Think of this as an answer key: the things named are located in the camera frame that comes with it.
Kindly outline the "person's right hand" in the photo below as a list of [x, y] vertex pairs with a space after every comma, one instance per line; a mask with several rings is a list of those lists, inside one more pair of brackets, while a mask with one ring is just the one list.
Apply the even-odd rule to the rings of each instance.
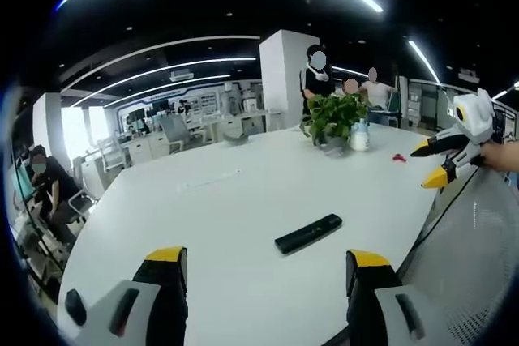
[[519, 142], [505, 144], [494, 142], [481, 146], [484, 164], [500, 172], [519, 172]]

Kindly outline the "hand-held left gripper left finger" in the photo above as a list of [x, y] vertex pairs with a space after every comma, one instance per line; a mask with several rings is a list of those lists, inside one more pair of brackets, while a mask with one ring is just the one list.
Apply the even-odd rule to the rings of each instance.
[[79, 326], [73, 345], [183, 345], [187, 329], [187, 249], [154, 250], [130, 280], [91, 307], [70, 290], [65, 308]]

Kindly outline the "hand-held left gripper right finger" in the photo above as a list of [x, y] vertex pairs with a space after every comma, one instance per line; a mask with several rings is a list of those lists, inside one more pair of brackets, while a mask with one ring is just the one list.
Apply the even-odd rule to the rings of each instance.
[[349, 250], [345, 256], [346, 320], [352, 345], [441, 345], [439, 311], [403, 284], [383, 256]]

